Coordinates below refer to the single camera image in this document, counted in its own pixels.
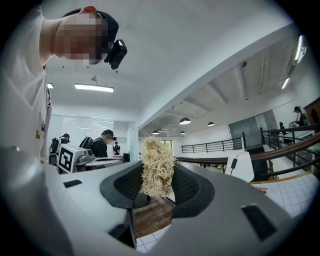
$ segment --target camera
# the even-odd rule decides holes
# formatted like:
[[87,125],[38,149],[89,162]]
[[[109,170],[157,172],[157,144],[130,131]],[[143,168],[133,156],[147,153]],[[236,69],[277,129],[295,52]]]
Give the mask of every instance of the camera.
[[111,69],[116,70],[126,56],[127,52],[128,50],[125,42],[119,39],[112,44],[111,51],[107,54],[104,62],[109,63]]

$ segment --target window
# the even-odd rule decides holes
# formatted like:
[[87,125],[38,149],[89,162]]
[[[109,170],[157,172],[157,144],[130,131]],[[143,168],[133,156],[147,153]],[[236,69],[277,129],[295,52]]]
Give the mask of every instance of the window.
[[172,141],[171,140],[161,140],[161,143],[166,145],[168,148],[172,149]]

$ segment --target white shirt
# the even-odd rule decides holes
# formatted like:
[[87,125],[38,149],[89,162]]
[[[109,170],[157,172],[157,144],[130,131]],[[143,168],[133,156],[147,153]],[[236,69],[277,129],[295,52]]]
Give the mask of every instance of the white shirt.
[[51,114],[39,52],[44,19],[40,5],[31,9],[0,57],[0,146],[19,147],[37,157],[46,157],[43,144]]

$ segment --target white tile floor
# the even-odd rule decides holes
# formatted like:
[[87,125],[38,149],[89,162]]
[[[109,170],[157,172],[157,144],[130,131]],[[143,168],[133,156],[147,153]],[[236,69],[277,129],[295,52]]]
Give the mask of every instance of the white tile floor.
[[158,240],[166,233],[166,231],[170,228],[171,225],[166,226],[154,232],[152,234],[148,234],[136,240],[136,250],[141,253],[146,253],[152,249],[152,247],[158,242]]
[[266,196],[294,217],[309,208],[320,183],[310,173],[290,180],[252,185],[256,188],[268,189]]

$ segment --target ceiling beam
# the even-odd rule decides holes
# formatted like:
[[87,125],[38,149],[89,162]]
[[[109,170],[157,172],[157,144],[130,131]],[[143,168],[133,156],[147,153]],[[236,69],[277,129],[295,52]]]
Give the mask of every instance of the ceiling beam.
[[245,91],[244,80],[242,78],[242,73],[241,73],[241,69],[239,66],[237,66],[236,68],[233,69],[233,74],[235,76],[236,85],[238,86],[241,98],[246,99],[247,96],[246,96],[246,91]]
[[210,92],[213,94],[213,96],[218,99],[222,104],[227,105],[227,101],[224,98],[224,96],[222,95],[222,93],[220,91],[217,91],[217,86],[213,81],[209,82],[209,85],[207,86],[207,88],[210,90]]
[[189,104],[191,104],[191,105],[193,105],[193,106],[195,106],[195,107],[197,107],[197,108],[199,108],[199,109],[202,109],[202,110],[204,110],[206,112],[211,112],[212,111],[210,108],[208,108],[208,107],[206,107],[206,106],[204,106],[204,105],[202,105],[200,103],[197,103],[193,98],[186,97],[184,99],[184,101],[189,103]]
[[258,94],[264,93],[269,75],[269,64],[270,64],[270,48],[266,48],[261,53],[261,76]]
[[179,118],[189,118],[189,119],[197,119],[192,115],[184,114],[184,113],[172,113],[172,112],[164,112],[165,115],[173,116],[173,117],[179,117]]

